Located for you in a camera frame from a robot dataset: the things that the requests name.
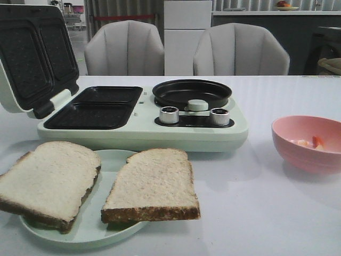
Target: pink bowl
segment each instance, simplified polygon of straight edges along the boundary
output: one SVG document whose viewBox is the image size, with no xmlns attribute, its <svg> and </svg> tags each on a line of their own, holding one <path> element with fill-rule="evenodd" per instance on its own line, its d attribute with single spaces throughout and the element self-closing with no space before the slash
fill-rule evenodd
<svg viewBox="0 0 341 256">
<path fill-rule="evenodd" d="M 324 142 L 324 150 L 297 145 L 292 140 Z M 292 165 L 311 173 L 341 172 L 341 122 L 314 116 L 286 116 L 272 123 L 278 153 Z"/>
</svg>

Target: light green plate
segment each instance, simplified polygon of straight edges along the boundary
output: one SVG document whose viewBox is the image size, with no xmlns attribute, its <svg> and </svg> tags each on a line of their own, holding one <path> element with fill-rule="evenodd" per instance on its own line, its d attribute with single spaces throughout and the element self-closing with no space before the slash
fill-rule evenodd
<svg viewBox="0 0 341 256">
<path fill-rule="evenodd" d="M 134 154 L 127 150 L 99 150 L 102 169 L 98 180 L 85 203 L 81 206 L 77 219 L 68 234 L 60 234 L 57 230 L 46 227 L 20 217 L 24 227 L 34 235 L 59 247 L 88 249 L 105 246 L 127 238 L 148 222 L 132 222 L 128 224 L 104 224 L 101 221 L 101 209 L 109 195 L 117 172 L 126 163 L 126 158 Z"/>
</svg>

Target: gray chair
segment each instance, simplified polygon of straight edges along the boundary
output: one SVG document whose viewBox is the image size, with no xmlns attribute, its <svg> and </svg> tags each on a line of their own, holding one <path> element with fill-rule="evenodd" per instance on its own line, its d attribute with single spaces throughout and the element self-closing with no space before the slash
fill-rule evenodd
<svg viewBox="0 0 341 256">
<path fill-rule="evenodd" d="M 204 31 L 194 55 L 194 75 L 287 75 L 290 57 L 265 28 L 228 23 Z"/>
<path fill-rule="evenodd" d="M 341 58 L 322 58 L 318 61 L 318 65 L 323 68 L 318 75 L 341 75 Z"/>
<path fill-rule="evenodd" d="M 90 76 L 164 74 L 164 46 L 153 24 L 127 20 L 104 25 L 84 54 Z"/>
</svg>

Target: silver knob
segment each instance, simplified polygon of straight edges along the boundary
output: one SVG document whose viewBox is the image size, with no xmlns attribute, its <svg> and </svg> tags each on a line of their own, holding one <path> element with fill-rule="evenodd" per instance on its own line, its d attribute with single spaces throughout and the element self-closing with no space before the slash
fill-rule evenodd
<svg viewBox="0 0 341 256">
<path fill-rule="evenodd" d="M 179 122 L 179 109 L 176 107 L 160 108 L 159 120 L 163 124 L 176 124 Z"/>
<path fill-rule="evenodd" d="M 211 124 L 217 126 L 225 126 L 230 122 L 230 112 L 223 108 L 213 108 L 209 112 Z"/>
</svg>

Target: white cabinet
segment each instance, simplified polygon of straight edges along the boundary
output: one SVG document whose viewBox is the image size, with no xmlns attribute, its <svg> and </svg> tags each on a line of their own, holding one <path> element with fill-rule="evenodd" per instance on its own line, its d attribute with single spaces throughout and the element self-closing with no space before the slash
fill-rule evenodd
<svg viewBox="0 0 341 256">
<path fill-rule="evenodd" d="M 211 25 L 212 1 L 165 1 L 165 75 L 192 76 L 199 38 Z"/>
<path fill-rule="evenodd" d="M 49 5 L 49 0 L 25 0 L 25 4 L 28 5 Z"/>
</svg>

